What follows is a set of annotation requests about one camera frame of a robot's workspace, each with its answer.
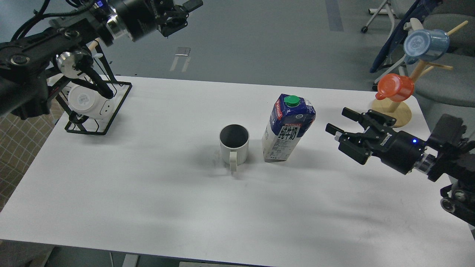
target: green bottle cap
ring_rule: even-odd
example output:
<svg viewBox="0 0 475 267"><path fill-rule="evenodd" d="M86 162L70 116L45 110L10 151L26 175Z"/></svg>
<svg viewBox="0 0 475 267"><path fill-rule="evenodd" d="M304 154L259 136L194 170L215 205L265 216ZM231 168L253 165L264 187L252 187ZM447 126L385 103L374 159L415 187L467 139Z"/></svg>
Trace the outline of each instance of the green bottle cap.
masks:
<svg viewBox="0 0 475 267"><path fill-rule="evenodd" d="M284 98L284 103L289 107L298 106L300 104L300 98L296 95L289 95Z"/></svg>

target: black cable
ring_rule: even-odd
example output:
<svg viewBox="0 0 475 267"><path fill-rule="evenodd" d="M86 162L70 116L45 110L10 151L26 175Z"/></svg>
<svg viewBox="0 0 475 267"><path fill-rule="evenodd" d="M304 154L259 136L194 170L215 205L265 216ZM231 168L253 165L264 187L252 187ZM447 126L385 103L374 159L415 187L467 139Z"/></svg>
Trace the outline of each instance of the black cable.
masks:
<svg viewBox="0 0 475 267"><path fill-rule="evenodd" d="M72 79L71 82L73 84L76 84L76 85L79 85L79 86L82 86L82 87L86 87L86 88L91 89L93 91L97 91L97 87L94 84L91 84L88 81L85 81L85 80L82 80L82 79Z"/></svg>
<svg viewBox="0 0 475 267"><path fill-rule="evenodd" d="M48 13L41 16L42 17L41 19L46 19L46 18L51 18L51 17L71 17L71 16L79 15L91 9L91 7L94 4L95 2L90 0L87 4L78 8L78 10L73 10L71 12L66 12L66 13Z"/></svg>
<svg viewBox="0 0 475 267"><path fill-rule="evenodd" d="M74 10L72 12L66 12L66 13L48 13L48 14L41 14L40 16L37 17L37 19L31 21L28 26L23 30L23 32L20 34L20 36L18 36L18 38L23 38L26 36L26 34L28 33L28 31L33 28L33 26L35 26L38 22L40 22L41 20L43 19L46 19L46 18L52 18L52 17L71 17L71 16L75 16L75 15L79 15L79 14L82 14L86 11L88 11L89 9L91 9L91 7L95 4L94 1L90 1L88 2L86 5L78 8L78 10Z"/></svg>
<svg viewBox="0 0 475 267"><path fill-rule="evenodd" d="M111 79L109 78L109 76L107 75L107 73L102 69L101 65L99 64L99 62L97 62L97 59L94 58L94 61L95 63L97 64L97 66L99 67L99 69L101 69L102 73L104 73L105 77L109 79L109 81L111 81ZM115 90L115 93L114 93L114 96L117 94L117 88L115 88L114 84L111 83L112 87L114 88Z"/></svg>
<svg viewBox="0 0 475 267"><path fill-rule="evenodd" d="M83 84L83 80L80 79L74 79L73 82L77 85L84 86L86 88L92 89L94 91L97 91L100 95L107 99L111 99L114 97L114 93L109 88L107 83L102 80L102 78L99 76L99 74L91 67L92 62L89 62L88 58L83 58L76 62L76 68L82 72L84 72L91 80L94 82L94 87L88 87L90 85Z"/></svg>
<svg viewBox="0 0 475 267"><path fill-rule="evenodd" d="M11 38L11 41L15 41L16 39L18 39L18 36L30 25L32 24L33 22L35 22L36 20L40 21L41 19L39 19L40 16L43 15L43 13L45 13L46 11L46 8L48 7L48 4L49 4L49 1L50 0L45 0L43 2L43 5L41 6L40 10L38 11L38 13L35 14L35 16L33 16L32 18L30 18L27 22L23 23L23 25L20 26L20 28L18 28L18 30L15 32L15 34L13 34L13 37Z"/></svg>

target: blue cup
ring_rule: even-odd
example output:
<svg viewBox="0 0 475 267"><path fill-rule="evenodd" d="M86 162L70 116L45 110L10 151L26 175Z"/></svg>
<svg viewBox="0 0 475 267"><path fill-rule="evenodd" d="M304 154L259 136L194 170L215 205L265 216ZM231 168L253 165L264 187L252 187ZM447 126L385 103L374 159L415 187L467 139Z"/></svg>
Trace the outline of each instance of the blue cup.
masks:
<svg viewBox="0 0 475 267"><path fill-rule="evenodd" d="M405 62L414 64L418 59L434 61L443 56L449 47L449 37L440 29L418 29L404 41Z"/></svg>

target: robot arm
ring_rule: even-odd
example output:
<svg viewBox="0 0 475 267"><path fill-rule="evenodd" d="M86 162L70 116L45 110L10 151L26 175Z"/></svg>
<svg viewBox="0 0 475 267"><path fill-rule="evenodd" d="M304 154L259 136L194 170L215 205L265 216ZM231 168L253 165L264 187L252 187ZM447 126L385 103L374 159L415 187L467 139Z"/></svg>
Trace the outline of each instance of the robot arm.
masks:
<svg viewBox="0 0 475 267"><path fill-rule="evenodd" d="M0 43L0 115L12 112L21 119L49 114L51 100L59 93L46 79L63 73L69 82L87 74L105 98L112 92L93 70L86 44L99 37L110 46L128 35L132 41L158 30L163 36L187 26L189 13L203 5L189 0L182 6L173 0L90 0L73 16L50 21L42 33ZM41 14L41 18L63 14ZM49 64L53 67L46 70Z"/></svg>
<svg viewBox="0 0 475 267"><path fill-rule="evenodd" d="M344 108L342 115L358 122L365 131L348 133L327 124L325 130L335 135L340 151L362 165L370 156L376 156L402 174L416 169L431 181L437 181L443 173L454 177L457 182L440 191L441 206L475 225L475 154L470 154L475 141L462 138L466 126L461 118L444 114L429 139L423 141L404 131L394 131L396 120L374 110L360 114ZM426 147L435 149L437 157L426 154Z"/></svg>

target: blue carton label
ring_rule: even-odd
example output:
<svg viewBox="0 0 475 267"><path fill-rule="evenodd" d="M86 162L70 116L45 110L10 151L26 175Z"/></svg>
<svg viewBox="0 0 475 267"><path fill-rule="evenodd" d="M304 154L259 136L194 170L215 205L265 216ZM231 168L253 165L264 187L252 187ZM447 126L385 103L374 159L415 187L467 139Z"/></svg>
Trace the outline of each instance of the blue carton label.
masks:
<svg viewBox="0 0 475 267"><path fill-rule="evenodd" d="M282 139L302 137L315 120L315 109L310 101L301 97L299 97L299 105L289 107L284 102L284 98L287 96L289 95L281 94L274 104L269 119L272 132L277 136L281 136Z"/></svg>

